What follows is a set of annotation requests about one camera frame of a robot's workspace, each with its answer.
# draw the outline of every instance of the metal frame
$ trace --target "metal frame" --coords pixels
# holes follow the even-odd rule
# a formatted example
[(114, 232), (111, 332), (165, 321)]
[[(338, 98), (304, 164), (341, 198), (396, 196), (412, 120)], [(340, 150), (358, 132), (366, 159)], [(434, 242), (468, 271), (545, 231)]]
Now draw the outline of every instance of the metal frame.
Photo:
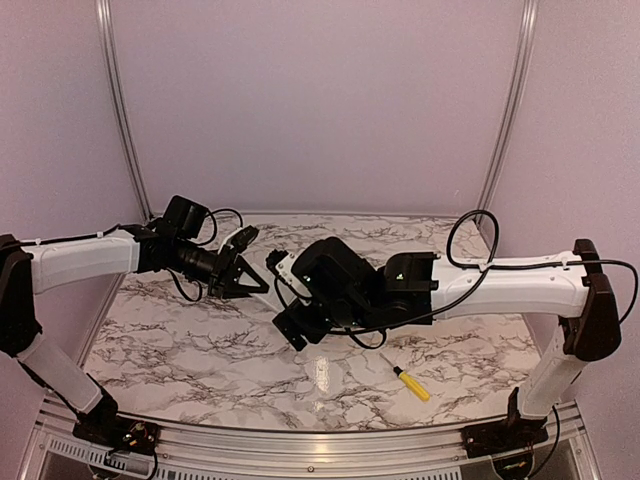
[(113, 100), (127, 168), (129, 170), (131, 183), (138, 202), (138, 208), (140, 209), (140, 215), (143, 220), (150, 220), (153, 212), (151, 210), (151, 204), (144, 185), (144, 179), (142, 178), (142, 172), (138, 162), (138, 154), (136, 152), (133, 135), (131, 133), (131, 125), (129, 124), (129, 118), (127, 116), (122, 82), (120, 81), (120, 69), (118, 67), (118, 57), (116, 55), (116, 42), (113, 35), (113, 23), (111, 21), (111, 0), (96, 0), (96, 9), (98, 13), (100, 39), (102, 41), (109, 86), (111, 89), (111, 99)]
[(505, 105), (500, 131), (496, 145), (491, 155), (491, 162), (484, 181), (484, 186), (478, 199), (477, 208), (487, 209), (491, 205), (495, 195), (498, 179), (504, 166), (504, 161), (509, 148), (509, 140), (513, 132), (513, 126), (522, 102), (522, 95), (529, 71), (531, 52), (533, 51), (533, 39), (536, 19), (538, 17), (538, 0), (525, 0), (522, 10), (522, 23), (516, 51), (516, 60), (513, 66), (509, 96)]
[[(561, 405), (558, 412), (561, 419), (560, 438), (571, 444), (579, 478), (600, 480), (576, 404)], [(128, 416), (147, 419), (138, 415)], [(428, 478), (434, 472), (486, 465), (490, 461), (489, 457), (468, 459), (462, 444), (460, 429), (478, 421), (340, 433), (245, 430), (153, 421), (162, 428), (157, 447), (160, 475), (156, 478), (162, 478), (163, 471), (173, 470), (193, 472), (194, 478), (196, 474), (202, 475), (204, 472), (217, 474), (213, 478), (229, 480), (356, 477), (405, 480), (416, 476)], [(91, 451), (100, 458), (100, 453), (107, 449), (73, 438), (73, 425), (74, 417), (62, 402), (55, 397), (47, 397), (29, 441), (19, 477), (21, 480), (41, 478), (47, 452), (59, 451), (60, 441), (71, 445), (71, 450), (75, 447)], [(553, 416), (547, 428), (549, 441), (536, 448), (548, 447), (555, 440)], [(73, 455), (77, 458), (80, 453), (76, 451), (68, 456)], [(148, 457), (138, 455), (130, 458), (116, 455), (115, 459), (124, 464), (132, 462), (134, 468), (143, 472), (148, 470), (151, 462)]]

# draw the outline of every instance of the vent grille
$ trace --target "vent grille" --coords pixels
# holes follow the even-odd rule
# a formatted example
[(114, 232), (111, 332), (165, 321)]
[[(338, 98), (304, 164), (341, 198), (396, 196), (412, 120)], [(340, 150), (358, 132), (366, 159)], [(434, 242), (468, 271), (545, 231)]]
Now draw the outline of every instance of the vent grille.
[[(87, 446), (76, 443), (71, 439), (62, 439), (53, 437), (49, 443), (48, 451), (72, 458), (82, 463), (89, 463), (97, 467), (103, 465), (105, 450), (100, 450), (94, 446)], [(107, 463), (108, 466), (122, 470), (126, 473), (126, 461), (112, 460)], [(326, 478), (321, 472), (318, 478)], [(408, 475), (386, 475), (377, 477), (368, 477), (370, 480), (462, 480), (460, 468), (452, 467), (440, 470), (431, 470), (428, 472), (414, 473)], [(200, 469), (190, 469), (184, 467), (162, 466), (158, 467), (154, 480), (277, 480), (276, 477), (258, 477), (249, 475), (234, 475), (232, 477), (217, 472), (207, 472)]]

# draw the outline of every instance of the white backdrop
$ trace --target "white backdrop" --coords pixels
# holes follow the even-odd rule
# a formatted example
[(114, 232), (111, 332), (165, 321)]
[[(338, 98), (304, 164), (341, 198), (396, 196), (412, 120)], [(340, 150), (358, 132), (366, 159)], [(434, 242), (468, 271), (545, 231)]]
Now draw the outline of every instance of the white backdrop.
[(120, 0), (152, 207), (455, 214), (475, 206), (520, 28), (512, 0)]

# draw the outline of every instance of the marble surface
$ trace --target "marble surface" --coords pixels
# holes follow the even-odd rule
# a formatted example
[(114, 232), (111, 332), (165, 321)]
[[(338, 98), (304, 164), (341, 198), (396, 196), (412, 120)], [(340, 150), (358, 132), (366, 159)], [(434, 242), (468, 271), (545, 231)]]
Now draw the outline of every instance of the marble surface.
[[(337, 235), (374, 266), (402, 251), (439, 251), (453, 221), (434, 218), (254, 215), (260, 229), (245, 257), (299, 251)], [(219, 238), (233, 228), (221, 222)], [(207, 238), (210, 227), (203, 229)], [(467, 223), (457, 256), (485, 257)], [(187, 423), (258, 429), (371, 430), (505, 413), (507, 397), (539, 360), (519, 315), (483, 315), (391, 330), (382, 349), (431, 394), (423, 403), (378, 351), (327, 337), (296, 352), (248, 298), (189, 304), (166, 273), (130, 275), (86, 362), (126, 412)], [(374, 342), (372, 334), (366, 340)]]

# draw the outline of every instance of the white marble pattern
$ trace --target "white marble pattern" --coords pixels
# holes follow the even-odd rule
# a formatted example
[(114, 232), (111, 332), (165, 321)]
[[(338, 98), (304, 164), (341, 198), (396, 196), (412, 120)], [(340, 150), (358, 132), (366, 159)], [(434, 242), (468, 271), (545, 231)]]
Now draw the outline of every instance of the white marble pattern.
[[(245, 257), (298, 251), (337, 235), (374, 266), (402, 251), (442, 252), (451, 220), (256, 215), (260, 236)], [(219, 238), (233, 226), (221, 223)], [(205, 229), (201, 238), (207, 238)], [(484, 257), (467, 223), (454, 253)], [(187, 423), (261, 429), (370, 430), (432, 425), (504, 413), (507, 397), (539, 360), (519, 315), (484, 315), (389, 332), (385, 355), (431, 394), (418, 400), (378, 351), (327, 337), (297, 353), (249, 298), (189, 304), (165, 273), (129, 276), (86, 371), (121, 410)]]

